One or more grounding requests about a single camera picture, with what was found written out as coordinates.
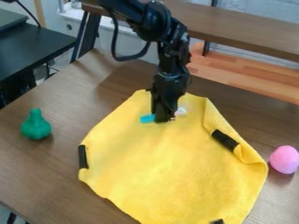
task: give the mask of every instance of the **blue object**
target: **blue object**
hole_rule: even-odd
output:
[[[140,117],[141,123],[153,123],[156,120],[156,115],[150,114],[150,115],[143,115]]]

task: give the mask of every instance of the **wooden table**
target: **wooden table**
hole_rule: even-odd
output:
[[[299,24],[196,4],[196,0],[168,0],[165,5],[195,39],[299,62]],[[107,15],[98,0],[84,0],[83,10]]]
[[[136,223],[79,182],[77,145],[137,89],[147,88],[155,70],[141,61],[117,64],[93,50],[1,110],[0,201],[31,224]],[[189,92],[209,97],[265,159],[279,145],[299,148],[298,106],[198,77]],[[41,141],[19,131],[34,107],[52,124],[52,136]],[[297,223],[298,206],[299,173],[270,170],[245,223]]]

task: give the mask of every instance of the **table leg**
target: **table leg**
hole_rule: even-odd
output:
[[[217,4],[218,4],[218,0],[212,0],[211,1],[211,6],[212,7],[217,7]],[[206,56],[206,54],[210,51],[210,45],[211,45],[211,42],[209,41],[205,41],[205,44],[204,44],[204,48],[203,48],[203,52],[202,52],[202,56]]]
[[[98,35],[101,15],[90,13],[87,21],[87,27],[84,32],[79,57],[91,51],[94,48],[95,39]]]
[[[79,51],[79,48],[80,48],[80,43],[81,43],[81,40],[82,40],[83,31],[84,31],[84,28],[85,28],[85,24],[87,22],[87,16],[88,16],[88,12],[84,11],[83,18],[82,18],[80,28],[79,28],[79,31],[78,31],[77,39],[76,39],[76,42],[75,42],[75,46],[73,48],[71,63],[73,63],[77,58],[78,51]]]

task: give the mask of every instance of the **wooden floor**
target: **wooden floor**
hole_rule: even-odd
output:
[[[202,57],[203,43],[193,46],[190,72],[199,77],[299,104],[299,70],[219,52]]]

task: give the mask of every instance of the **black table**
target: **black table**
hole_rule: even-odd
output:
[[[30,88],[35,86],[34,68],[69,50],[74,43],[74,37],[32,24],[22,24],[1,32],[0,85],[2,88],[9,86],[6,89],[10,91],[6,95],[8,101],[13,101],[24,92],[19,89],[18,83],[27,82]]]

